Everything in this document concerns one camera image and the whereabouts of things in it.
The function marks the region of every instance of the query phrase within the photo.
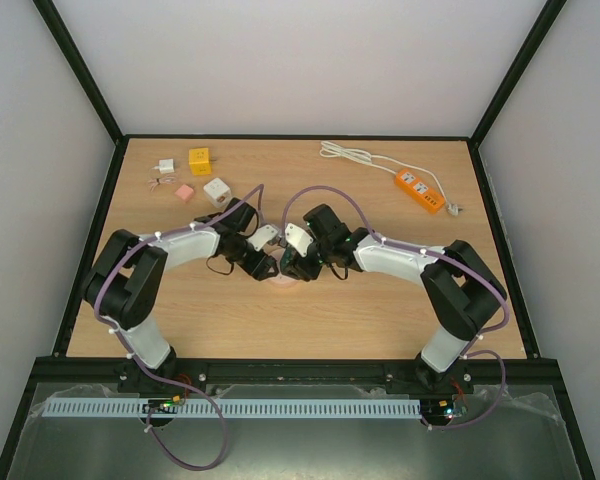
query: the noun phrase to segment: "small white object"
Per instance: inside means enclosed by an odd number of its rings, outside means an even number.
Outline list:
[[[160,173],[162,175],[175,172],[175,169],[173,167],[173,158],[165,158],[164,160],[159,160],[158,170],[160,170]]]
[[[313,242],[311,235],[299,226],[289,223],[284,229],[284,236],[287,243],[295,248],[302,257],[307,256],[307,249]]]
[[[253,245],[256,252],[259,252],[267,243],[276,238],[279,233],[280,231],[273,225],[263,225],[247,239],[247,242]]]
[[[216,208],[226,206],[233,197],[229,186],[219,178],[214,178],[204,186],[204,194]]]

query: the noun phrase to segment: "wire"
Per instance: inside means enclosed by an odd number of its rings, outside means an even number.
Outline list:
[[[156,380],[158,382],[167,383],[169,385],[174,385],[176,387],[186,388],[187,390],[200,395],[202,398],[204,398],[207,402],[209,402],[211,404],[213,409],[218,414],[218,418],[220,419],[220,425],[222,427],[222,447],[220,447],[220,453],[218,454],[216,459],[213,460],[208,465],[202,465],[202,466],[192,465],[190,463],[183,462],[178,457],[176,457],[173,453],[171,453],[171,451],[167,448],[167,446],[162,442],[162,439],[155,432],[153,425],[151,425],[151,416],[155,412],[155,409],[152,408],[151,410],[149,410],[149,413],[147,414],[147,418],[145,420],[145,425],[146,425],[145,432],[148,432],[153,437],[153,439],[156,441],[156,443],[160,447],[160,450],[162,450],[162,453],[164,453],[164,455],[169,460],[171,460],[173,463],[175,463],[179,467],[182,467],[185,470],[191,470],[193,472],[202,472],[204,470],[211,470],[212,468],[220,465],[220,463],[224,459],[225,454],[227,453],[227,449],[229,448],[229,426],[227,425],[227,420],[224,418],[224,415],[222,415],[222,410],[220,409],[218,404],[213,400],[213,398],[211,398],[209,395],[204,393],[199,388],[194,387],[193,385],[187,385],[186,383],[177,382],[175,380],[170,380],[168,378],[160,377],[158,375],[153,374],[149,370],[149,368],[144,364],[144,362],[142,360],[140,360],[140,358],[137,355],[134,355],[134,360],[138,364],[138,367],[140,367],[140,370],[142,370],[143,373],[147,377],[149,377],[153,380]]]
[[[422,423],[424,423],[425,426],[429,430],[443,430],[444,431],[444,430],[455,430],[457,428],[470,427],[471,425],[475,425],[476,423],[479,423],[482,420],[484,420],[485,418],[487,418],[489,415],[491,415],[491,413],[498,406],[498,403],[500,403],[500,400],[502,400],[502,396],[504,395],[504,391],[507,387],[507,374],[505,371],[504,360],[502,360],[502,357],[500,357],[500,355],[498,355],[493,350],[478,350],[477,352],[468,354],[466,357],[473,358],[473,357],[477,357],[478,355],[484,355],[484,354],[494,356],[496,358],[496,360],[498,360],[498,363],[500,364],[500,372],[502,375],[501,380],[500,380],[500,388],[498,389],[498,393],[496,394],[496,398],[493,401],[493,403],[491,405],[489,405],[489,408],[487,408],[484,411],[484,413],[482,413],[478,417],[474,418],[473,420],[469,420],[464,423],[457,423],[454,425],[446,425],[446,426],[431,425],[431,424],[429,424],[429,422],[427,422],[427,420],[424,417],[422,417]]]
[[[207,266],[207,268],[209,270],[211,270],[213,273],[217,273],[219,275],[226,275],[227,277],[229,275],[231,275],[233,273],[233,269],[235,268],[235,263],[233,262],[229,262],[229,265],[231,265],[231,268],[229,269],[228,272],[221,272],[220,270],[216,270],[215,268],[211,268],[211,266],[209,265],[209,260],[211,260],[213,257],[209,257],[207,258],[207,261],[205,262],[205,265]]]
[[[147,185],[149,185],[149,191],[153,192],[158,187],[158,185],[162,185],[163,183],[173,184],[176,183],[176,179],[177,177],[174,174],[165,175],[162,178],[152,178],[147,182]]]
[[[478,338],[480,338],[480,335],[487,333],[487,332],[493,332],[495,330],[499,330],[499,329],[507,326],[507,324],[509,323],[509,318],[511,317],[509,305],[507,305],[507,302],[504,299],[504,297],[502,295],[500,295],[500,292],[498,292],[498,290],[493,285],[491,285],[487,280],[485,280],[484,277],[482,277],[480,274],[473,271],[472,269],[470,269],[463,263],[460,263],[457,260],[454,260],[453,258],[448,257],[444,253],[438,253],[433,250],[428,250],[427,248],[425,248],[421,245],[415,245],[412,243],[391,240],[391,239],[388,239],[388,238],[385,238],[385,237],[379,235],[378,232],[376,232],[371,227],[371,223],[369,223],[369,220],[367,219],[366,215],[360,208],[360,205],[358,205],[353,198],[351,198],[349,195],[344,193],[342,190],[338,190],[337,188],[330,187],[328,185],[314,185],[312,187],[307,187],[307,188],[300,190],[293,197],[291,197],[291,199],[287,202],[287,204],[284,207],[284,210],[282,212],[282,231],[284,231],[287,227],[287,216],[289,214],[289,209],[291,208],[291,205],[305,193],[308,193],[308,192],[311,192],[314,190],[326,190],[328,192],[337,193],[338,195],[343,197],[345,200],[347,200],[351,204],[351,206],[356,210],[356,212],[358,212],[358,215],[360,216],[360,219],[362,220],[362,223],[364,224],[365,228],[369,232],[369,235],[371,235],[371,237],[374,240],[376,240],[377,242],[380,242],[382,245],[406,250],[406,251],[412,252],[412,253],[418,253],[423,256],[430,255],[432,257],[438,258],[439,260],[447,262],[448,264],[453,265],[457,269],[461,270],[462,272],[466,273],[468,276],[470,276],[471,278],[476,280],[484,288],[486,288],[489,291],[489,293],[491,293],[495,297],[495,299],[498,301],[498,303],[502,307],[502,313],[503,313],[502,321],[500,323],[498,323],[497,325],[493,325],[491,327],[484,327],[482,330],[480,330],[480,332],[478,332],[478,335],[476,337],[474,337],[474,339],[471,340],[471,342],[469,342],[469,344],[467,344],[467,346],[460,353],[460,355],[464,355],[467,351],[469,351],[469,349],[473,346],[473,344],[476,342],[476,340]]]
[[[216,217],[213,217],[207,223],[202,224],[202,225],[195,225],[193,227],[191,225],[187,225],[186,227],[175,228],[173,230],[170,230],[168,232],[164,232],[163,234],[161,234],[161,238],[169,238],[170,236],[173,236],[173,235],[177,235],[177,234],[180,234],[180,233],[190,232],[192,228],[194,230],[201,230],[203,228],[210,227],[210,226],[218,223],[220,220],[224,219],[225,217],[231,215],[233,212],[235,212],[238,208],[240,208],[244,203],[246,203],[247,200],[249,200],[249,198],[251,198],[256,193],[258,193],[258,213],[261,215],[261,211],[262,211],[262,195],[264,193],[264,185],[263,184],[258,185],[256,188],[254,188],[249,193],[247,193],[233,207],[229,208],[224,213],[222,213],[222,214],[220,214],[220,215],[218,215]],[[182,460],[178,459],[177,457],[175,457],[169,451],[169,449],[164,445],[164,443],[162,443],[162,441],[160,440],[160,438],[158,437],[158,435],[153,431],[153,427],[151,427],[150,424],[147,426],[147,429],[148,429],[147,431],[151,432],[153,438],[156,440],[156,442],[160,446],[162,452],[173,463],[175,463],[176,465],[178,465],[178,466],[180,466],[182,468],[185,468],[187,470],[195,470],[195,471],[210,470],[210,469],[216,467],[217,465],[219,465],[222,462],[222,460],[224,459],[224,457],[225,457],[225,455],[227,453],[227,449],[228,449],[228,445],[229,445],[229,430],[228,430],[228,427],[227,427],[227,422],[226,422],[224,416],[222,415],[222,411],[220,410],[220,407],[218,407],[218,405],[213,401],[213,399],[209,395],[207,395],[206,393],[204,393],[202,390],[200,390],[200,389],[198,389],[198,388],[196,388],[196,387],[194,387],[192,385],[187,385],[185,383],[178,382],[178,381],[175,381],[175,380],[171,380],[169,378],[161,377],[159,375],[156,375],[156,374],[152,373],[150,371],[149,367],[135,353],[135,351],[133,350],[133,347],[129,344],[129,342],[127,342],[126,338],[124,338],[124,336],[120,332],[120,325],[115,320],[103,316],[102,312],[101,312],[102,300],[103,300],[104,296],[106,295],[107,290],[109,290],[109,287],[111,286],[111,283],[113,282],[113,280],[116,277],[116,275],[118,274],[118,272],[120,272],[120,270],[122,269],[122,267],[140,249],[144,248],[149,243],[156,241],[157,239],[158,239],[158,237],[156,235],[151,235],[151,236],[145,238],[144,240],[138,242],[134,247],[130,248],[125,255],[123,255],[123,257],[113,267],[113,269],[111,270],[111,272],[109,273],[109,275],[107,276],[107,278],[105,278],[104,282],[102,283],[102,286],[100,287],[100,292],[98,292],[98,295],[96,296],[96,301],[93,304],[93,313],[94,313],[94,316],[95,316],[96,320],[98,320],[101,323],[104,323],[105,325],[107,325],[107,326],[109,326],[111,328],[111,331],[115,333],[116,337],[118,338],[118,340],[120,341],[120,343],[122,344],[122,346],[127,350],[127,352],[129,352],[131,358],[133,358],[133,360],[136,362],[136,364],[138,365],[138,367],[140,368],[140,370],[142,370],[142,372],[144,372],[145,375],[147,375],[149,378],[151,378],[153,380],[156,380],[158,382],[165,383],[165,384],[168,384],[168,385],[174,385],[174,386],[180,387],[180,388],[185,388],[185,389],[187,389],[187,390],[189,390],[189,391],[191,391],[193,393],[197,393],[199,395],[202,395],[202,397],[211,404],[211,406],[213,407],[213,409],[218,414],[218,419],[219,419],[220,425],[222,427],[222,447],[220,448],[220,452],[218,453],[218,456],[216,457],[216,459],[213,462],[209,463],[208,465],[204,465],[204,466],[199,467],[199,466],[196,466],[196,465],[190,465],[190,464],[188,464],[186,462],[183,462]]]
[[[442,184],[438,180],[438,177],[436,177],[436,175],[433,172],[431,172],[430,170],[427,170],[426,168],[422,168],[422,167],[418,167],[416,165],[410,165],[408,163],[400,162],[399,160],[396,160],[395,158],[387,157],[385,155],[373,155],[373,154],[367,152],[366,150],[360,150],[358,148],[341,147],[340,145],[333,143],[333,142],[322,142],[320,145],[321,145],[320,156],[324,157],[324,158],[337,158],[337,157],[347,158],[347,159],[352,160],[361,165],[366,165],[368,167],[373,167],[373,168],[379,168],[380,170],[389,172],[392,175],[397,175],[398,172],[395,170],[392,170],[390,168],[383,167],[382,165],[377,165],[377,164],[373,163],[373,159],[377,158],[379,160],[387,160],[389,162],[393,162],[397,165],[401,165],[406,168],[411,168],[413,170],[418,170],[420,172],[424,172],[424,173],[430,175],[431,178],[433,178],[433,180],[436,182],[436,185],[438,185],[440,194],[444,198],[447,212],[449,212],[449,214],[456,217],[456,216],[458,216],[458,213],[460,213],[460,211],[462,210],[457,204],[451,203],[451,201],[449,201],[449,198],[447,198],[447,195],[444,193],[444,189],[442,188]]]
[[[327,267],[329,267],[329,270],[331,270],[331,273],[333,273],[333,275],[338,279],[338,280],[346,280],[347,278],[349,278],[349,267],[344,267],[344,277],[341,277],[338,272],[336,271],[335,268],[333,268],[333,265],[330,263],[327,263]]]

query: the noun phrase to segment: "white block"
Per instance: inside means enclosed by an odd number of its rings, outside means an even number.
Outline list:
[[[158,161],[158,170],[164,175],[165,173],[173,173],[175,171],[173,167],[173,158],[165,158],[164,160]]]
[[[219,178],[214,178],[204,186],[204,194],[216,208],[226,206],[233,197],[231,189]]]

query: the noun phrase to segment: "wooden tabletop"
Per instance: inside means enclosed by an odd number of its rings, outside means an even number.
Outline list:
[[[464,142],[336,143],[432,170],[450,199],[464,210],[458,217],[444,210],[431,215],[393,184],[391,174],[342,158],[320,157],[319,141],[132,139],[100,248],[120,228],[136,234],[166,231],[216,211],[202,191],[215,177],[222,178],[237,197],[264,183],[264,214],[277,224],[294,193],[324,184],[351,195],[374,228],[387,237],[440,246],[456,239],[468,241],[504,284]],[[211,149],[212,175],[191,174],[188,150],[196,147]],[[150,192],[147,181],[157,173],[150,168],[164,158],[175,159],[179,182]],[[173,194],[182,183],[196,189],[188,204]],[[329,204],[351,230],[361,226],[353,208],[329,192],[301,197],[289,221],[301,225],[302,215],[320,203]],[[228,266],[221,258],[211,262],[217,269]],[[195,358],[406,359],[418,354],[438,328],[425,291],[388,275],[351,272],[347,281],[339,281],[325,269],[317,281],[280,289],[253,280],[240,268],[230,276],[213,273],[204,260],[165,274],[154,314],[178,356]],[[490,323],[501,318],[502,312],[498,312]],[[493,349],[506,358],[525,358],[514,318],[506,328],[485,335],[477,347]],[[68,355],[114,357],[124,353],[83,302]]]

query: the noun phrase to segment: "purple cable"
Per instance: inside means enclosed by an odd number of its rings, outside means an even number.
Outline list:
[[[293,204],[293,202],[295,202],[300,196],[304,195],[307,192],[311,192],[313,190],[327,190],[329,192],[337,193],[338,195],[344,197],[344,199],[347,200],[353,206],[353,208],[356,209],[356,212],[358,212],[358,215],[360,216],[362,223],[364,223],[365,228],[369,231],[369,235],[371,235],[371,237],[374,240],[381,242],[384,245],[387,245],[388,247],[399,248],[401,250],[406,250],[408,252],[413,252],[413,253],[418,253],[418,254],[421,252],[421,250],[423,248],[421,246],[412,245],[412,244],[405,243],[405,242],[398,242],[396,240],[391,240],[391,239],[385,239],[383,241],[383,238],[371,227],[371,223],[369,223],[369,220],[367,219],[366,215],[364,214],[364,212],[362,211],[360,206],[356,203],[356,201],[353,198],[351,198],[349,195],[344,193],[342,190],[338,190],[337,188],[334,188],[334,187],[329,187],[328,185],[315,185],[313,187],[307,187],[307,188],[300,190],[293,197],[291,197],[291,199],[285,205],[284,211],[282,212],[282,230],[283,231],[287,228],[287,215],[289,214],[289,209],[291,208],[291,205]],[[485,280],[484,277],[482,277],[478,273],[474,272],[466,265],[463,265],[462,263],[458,262],[457,260],[454,260],[451,257],[448,257],[447,255],[445,255],[443,253],[426,250],[426,255],[430,255],[432,257],[438,258],[444,262],[447,262],[450,265],[453,265],[454,267],[458,268],[459,270],[463,271],[470,277],[474,278],[478,283],[480,283],[484,288],[486,288],[489,291],[489,293],[491,293],[495,297],[496,300],[498,300],[498,303],[500,303],[500,306],[502,307],[502,311],[503,311],[502,321],[500,323],[498,323],[497,325],[483,328],[482,330],[480,330],[479,334],[499,330],[501,328],[504,328],[509,323],[509,318],[511,316],[511,313],[509,311],[509,305],[507,305],[506,300],[502,297],[502,295],[500,295],[500,292],[498,292],[498,290],[493,285],[491,285],[487,280]],[[476,339],[477,339],[477,337],[474,338],[465,347],[462,354],[464,354],[466,351],[469,350],[469,348],[471,348],[471,346],[473,346]]]
[[[156,442],[158,442],[158,446],[160,447],[160,450],[162,450],[162,453],[164,453],[165,456],[169,460],[171,460],[173,463],[175,463],[179,467],[182,467],[185,470],[191,470],[194,472],[202,472],[204,470],[211,470],[212,468],[220,465],[222,460],[224,460],[224,456],[227,453],[227,449],[229,448],[229,426],[227,425],[227,420],[224,418],[224,415],[222,415],[222,410],[220,410],[220,407],[218,406],[218,404],[213,400],[213,398],[211,398],[209,395],[204,393],[199,388],[194,387],[193,385],[187,385],[186,383],[181,383],[181,382],[177,382],[175,380],[169,380],[167,378],[162,378],[162,377],[159,377],[158,375],[154,375],[149,370],[149,368],[147,368],[147,366],[137,356],[134,358],[135,358],[136,363],[140,367],[140,370],[142,370],[147,377],[149,377],[153,380],[157,380],[162,383],[168,383],[169,385],[175,385],[176,387],[184,386],[191,392],[197,393],[198,395],[200,395],[202,398],[204,398],[207,402],[209,402],[211,404],[213,409],[218,414],[218,418],[220,419],[220,425],[222,426],[222,447],[220,447],[220,453],[218,454],[216,459],[213,462],[209,463],[208,465],[198,466],[198,465],[192,465],[187,462],[183,462],[178,457],[176,457],[173,453],[171,453],[171,451],[167,448],[167,446],[164,444],[164,442],[160,439],[158,434],[153,430],[153,426],[151,425],[151,416],[153,415],[153,412],[155,410],[151,409],[149,411],[149,413],[147,414],[145,424],[147,426],[148,432],[151,433],[151,436],[154,438],[154,440]]]
[[[289,209],[291,208],[291,205],[293,204],[293,202],[295,202],[300,196],[304,195],[307,192],[311,192],[313,190],[326,190],[329,192],[337,193],[338,195],[343,197],[345,200],[347,200],[351,204],[351,206],[353,206],[353,208],[355,208],[356,212],[358,212],[358,215],[360,216],[362,223],[364,223],[364,226],[368,230],[369,235],[371,235],[371,237],[374,240],[376,240],[384,245],[387,245],[389,247],[399,248],[402,250],[406,250],[408,252],[414,252],[414,253],[418,253],[418,254],[421,253],[421,250],[423,248],[421,246],[412,245],[412,244],[408,244],[408,243],[404,243],[404,242],[398,242],[398,241],[390,240],[390,239],[383,239],[371,227],[371,223],[369,223],[369,220],[367,219],[366,215],[364,214],[364,212],[362,211],[360,206],[355,202],[355,200],[353,198],[351,198],[349,195],[344,193],[342,190],[338,190],[337,188],[330,187],[328,185],[315,185],[312,187],[307,187],[307,188],[300,190],[293,197],[291,197],[291,199],[285,205],[284,211],[282,212],[282,231],[284,231],[287,227],[287,215],[289,214]],[[480,283],[483,287],[485,287],[495,297],[496,300],[498,300],[498,303],[500,303],[500,306],[502,307],[502,311],[503,311],[502,321],[500,323],[498,323],[497,325],[483,328],[482,330],[480,330],[480,332],[478,332],[478,335],[481,335],[481,334],[487,333],[487,332],[493,332],[495,330],[499,330],[501,328],[504,328],[509,323],[509,318],[511,316],[511,313],[509,311],[509,305],[507,305],[506,300],[502,297],[502,295],[500,295],[500,292],[498,292],[498,290],[493,285],[491,285],[487,280],[485,280],[484,277],[482,277],[477,272],[471,270],[466,265],[463,265],[462,263],[458,262],[457,260],[454,260],[451,257],[446,256],[443,253],[433,252],[431,250],[427,250],[426,247],[424,247],[424,248],[426,250],[425,255],[431,255],[432,257],[435,257],[442,261],[445,261],[448,264],[453,265],[454,267],[463,271],[470,277],[474,278],[478,283]],[[462,424],[458,424],[458,425],[448,425],[447,427],[444,427],[443,429],[467,427],[469,425],[473,425],[473,424],[483,420],[488,415],[490,415],[491,412],[496,408],[496,405],[500,402],[500,399],[502,398],[502,395],[504,393],[506,372],[505,372],[505,366],[504,366],[504,362],[502,361],[502,358],[500,358],[500,356],[492,350],[479,350],[479,351],[471,353],[471,354],[466,353],[473,346],[473,344],[476,342],[477,339],[478,339],[478,336],[474,337],[473,340],[471,340],[467,344],[467,346],[462,350],[460,355],[461,356],[466,355],[466,358],[471,358],[471,357],[474,357],[477,355],[482,355],[484,353],[488,353],[488,354],[491,354],[494,357],[496,357],[496,359],[498,359],[498,362],[500,363],[500,368],[502,370],[502,382],[500,384],[500,390],[498,391],[498,395],[496,396],[496,399],[494,400],[493,404],[480,417],[478,417],[474,420],[471,420],[469,422],[466,422],[466,423],[462,423]]]
[[[457,425],[444,425],[444,426],[430,425],[429,422],[427,422],[425,420],[425,418],[422,417],[422,423],[424,423],[427,426],[427,428],[430,428],[431,430],[443,430],[444,431],[444,430],[454,430],[457,428],[470,427],[471,425],[475,425],[476,423],[481,422],[482,420],[487,418],[495,410],[496,406],[498,405],[498,403],[500,403],[500,400],[502,399],[502,396],[504,395],[504,390],[507,385],[506,384],[507,375],[505,372],[504,361],[502,360],[500,355],[498,355],[493,350],[478,350],[477,352],[468,354],[467,358],[477,357],[478,355],[484,355],[485,353],[487,353],[489,355],[493,355],[496,358],[496,360],[498,360],[498,363],[500,364],[500,371],[502,372],[502,379],[500,380],[500,388],[498,389],[498,394],[496,395],[496,399],[493,401],[493,403],[491,405],[489,405],[489,408],[487,408],[482,413],[482,415],[474,418],[473,420],[469,420],[468,422],[464,422],[464,423],[459,423]]]
[[[247,193],[244,196],[244,198],[242,198],[242,200],[240,200],[238,203],[236,203],[233,207],[228,209],[226,212],[224,212],[216,217],[213,217],[209,222],[207,222],[203,225],[196,225],[196,227],[195,227],[196,230],[201,230],[203,228],[210,227],[210,226],[214,225],[215,223],[219,222],[220,220],[222,220],[223,218],[227,217],[228,215],[231,215],[233,212],[235,212],[238,208],[240,208],[241,205],[243,205],[247,200],[249,200],[249,198],[251,198],[256,193],[259,193],[259,195],[258,195],[258,215],[260,216],[260,218],[262,220],[264,220],[264,216],[262,215],[262,194],[264,193],[264,184],[260,184],[256,188],[251,190],[249,193]],[[172,235],[176,235],[179,233],[186,233],[189,231],[191,231],[190,226],[180,227],[180,228],[176,228],[173,230],[169,230],[168,232],[164,232],[160,235],[160,237],[166,239]],[[107,278],[105,278],[105,280],[102,284],[102,287],[100,288],[100,292],[98,292],[96,301],[93,304],[93,313],[96,317],[96,320],[98,320],[101,323],[104,323],[105,325],[108,325],[110,328],[112,328],[114,330],[116,337],[118,337],[118,340],[120,340],[120,343],[122,343],[122,346],[127,350],[127,352],[132,354],[133,359],[135,360],[135,362],[138,364],[138,367],[144,372],[145,375],[147,375],[148,377],[150,377],[153,380],[156,380],[158,382],[166,383],[169,385],[174,385],[174,386],[180,387],[180,388],[185,388],[193,393],[201,395],[205,400],[207,400],[211,404],[213,409],[218,414],[218,419],[220,420],[220,425],[222,427],[222,447],[220,448],[220,453],[218,454],[216,459],[208,465],[197,466],[197,465],[191,465],[186,462],[183,462],[182,460],[180,460],[179,458],[177,458],[175,455],[173,455],[171,453],[171,451],[165,446],[165,444],[162,442],[162,440],[160,440],[160,438],[158,437],[158,434],[153,431],[153,428],[149,428],[149,431],[151,432],[152,437],[156,440],[156,442],[158,443],[158,446],[160,447],[162,452],[167,456],[167,458],[169,458],[169,460],[174,462],[176,465],[178,465],[182,468],[185,468],[187,470],[193,470],[193,471],[210,470],[222,462],[222,460],[224,459],[224,456],[227,452],[227,448],[229,446],[229,429],[227,426],[227,421],[224,418],[224,416],[222,415],[222,411],[220,410],[220,407],[218,406],[218,404],[209,395],[207,395],[202,390],[200,390],[192,385],[178,382],[176,380],[171,380],[169,378],[160,377],[160,376],[152,373],[150,371],[149,367],[142,361],[142,359],[140,359],[140,357],[138,357],[135,354],[131,345],[129,345],[127,340],[120,333],[120,331],[119,331],[120,326],[115,321],[104,318],[100,313],[102,299],[104,298],[105,294],[107,293],[107,290],[111,286],[111,283],[113,282],[113,280],[114,280],[115,276],[118,274],[118,272],[120,272],[122,267],[133,257],[133,255],[136,254],[136,252],[138,252],[141,248],[143,248],[144,246],[148,245],[149,243],[151,243],[157,239],[158,239],[158,237],[156,237],[155,235],[152,235],[149,238],[146,238],[146,239],[142,240],[141,242],[138,242],[138,244],[135,245],[134,247],[132,247],[131,249],[129,249],[129,251],[127,251],[127,253],[122,257],[122,259],[120,259],[120,261],[116,264],[116,266],[113,267],[113,270],[111,270],[111,273],[109,273]],[[149,426],[150,426],[149,422],[151,420],[151,414],[152,414],[152,412],[150,412],[149,415],[147,415],[147,425],[149,425]]]

